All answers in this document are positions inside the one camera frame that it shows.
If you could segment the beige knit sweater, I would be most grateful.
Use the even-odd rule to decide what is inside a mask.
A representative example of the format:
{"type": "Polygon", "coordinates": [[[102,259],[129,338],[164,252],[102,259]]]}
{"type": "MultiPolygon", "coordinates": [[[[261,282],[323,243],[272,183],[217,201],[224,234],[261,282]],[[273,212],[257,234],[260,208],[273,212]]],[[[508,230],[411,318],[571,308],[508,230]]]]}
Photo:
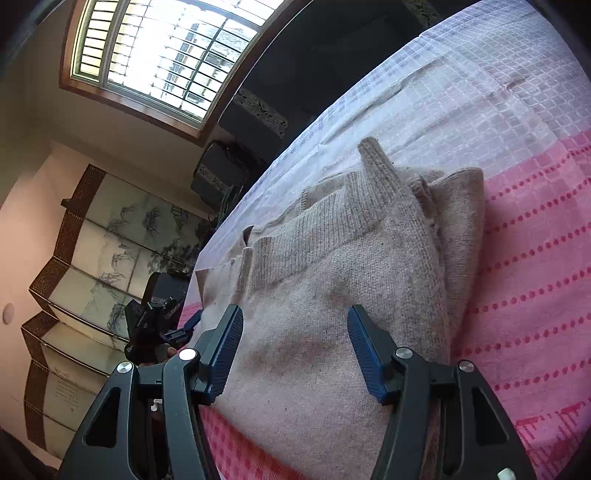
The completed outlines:
{"type": "Polygon", "coordinates": [[[310,479],[366,479],[388,422],[346,330],[359,304],[394,341],[447,362],[475,280],[484,175],[397,168],[377,140],[360,167],[305,188],[246,228],[224,263],[197,271],[202,325],[227,306],[245,327],[215,408],[310,479]]]}

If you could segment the dark chair at left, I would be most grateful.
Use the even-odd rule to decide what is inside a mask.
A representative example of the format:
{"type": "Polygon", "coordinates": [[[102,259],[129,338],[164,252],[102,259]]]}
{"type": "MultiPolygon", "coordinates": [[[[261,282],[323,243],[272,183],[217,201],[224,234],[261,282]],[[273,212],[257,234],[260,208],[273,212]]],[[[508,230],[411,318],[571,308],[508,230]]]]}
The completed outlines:
{"type": "Polygon", "coordinates": [[[183,303],[189,286],[189,276],[183,272],[154,272],[150,275],[141,304],[164,304],[169,299],[183,303]]]}

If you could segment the painted landscape folding screen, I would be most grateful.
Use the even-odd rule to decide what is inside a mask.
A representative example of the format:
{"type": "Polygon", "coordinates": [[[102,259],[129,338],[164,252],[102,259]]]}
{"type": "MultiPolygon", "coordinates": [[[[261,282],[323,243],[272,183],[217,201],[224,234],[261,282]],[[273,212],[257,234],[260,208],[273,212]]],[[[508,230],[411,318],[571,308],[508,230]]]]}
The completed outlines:
{"type": "Polygon", "coordinates": [[[27,436],[58,459],[125,359],[125,306],[154,272],[189,276],[211,226],[93,165],[62,205],[53,254],[29,287],[41,310],[21,328],[27,436]]]}

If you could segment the large barred window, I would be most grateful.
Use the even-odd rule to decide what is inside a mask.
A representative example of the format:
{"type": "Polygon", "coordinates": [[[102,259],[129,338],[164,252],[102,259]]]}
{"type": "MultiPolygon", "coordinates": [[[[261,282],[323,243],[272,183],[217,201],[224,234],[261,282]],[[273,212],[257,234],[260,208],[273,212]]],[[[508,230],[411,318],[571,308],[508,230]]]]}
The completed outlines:
{"type": "Polygon", "coordinates": [[[62,89],[199,146],[304,1],[77,1],[62,89]]]}

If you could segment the dark sofa with patterned stripes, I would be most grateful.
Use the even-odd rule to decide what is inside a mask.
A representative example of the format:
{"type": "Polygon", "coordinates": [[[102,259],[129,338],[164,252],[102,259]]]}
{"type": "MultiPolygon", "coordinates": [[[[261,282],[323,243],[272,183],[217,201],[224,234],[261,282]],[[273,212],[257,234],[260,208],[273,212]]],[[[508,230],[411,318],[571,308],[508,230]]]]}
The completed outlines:
{"type": "Polygon", "coordinates": [[[284,27],[219,125],[273,162],[359,80],[466,1],[312,1],[284,27]]]}

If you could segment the pink checkered bed sheet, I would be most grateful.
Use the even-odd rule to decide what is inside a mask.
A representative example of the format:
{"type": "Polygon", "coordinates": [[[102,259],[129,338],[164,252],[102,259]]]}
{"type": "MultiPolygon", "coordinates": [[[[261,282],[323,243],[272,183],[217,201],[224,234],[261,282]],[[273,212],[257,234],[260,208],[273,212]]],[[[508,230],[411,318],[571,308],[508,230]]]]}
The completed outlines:
{"type": "MultiPolygon", "coordinates": [[[[358,169],[367,138],[397,168],[483,172],[476,276],[450,359],[438,363],[475,363],[537,477],[557,477],[590,426],[590,81],[524,1],[462,10],[322,113],[198,257],[197,303],[204,308],[197,271],[224,263],[246,228],[280,217],[305,188],[358,169]]],[[[240,433],[215,402],[204,423],[223,478],[309,479],[240,433]]]]}

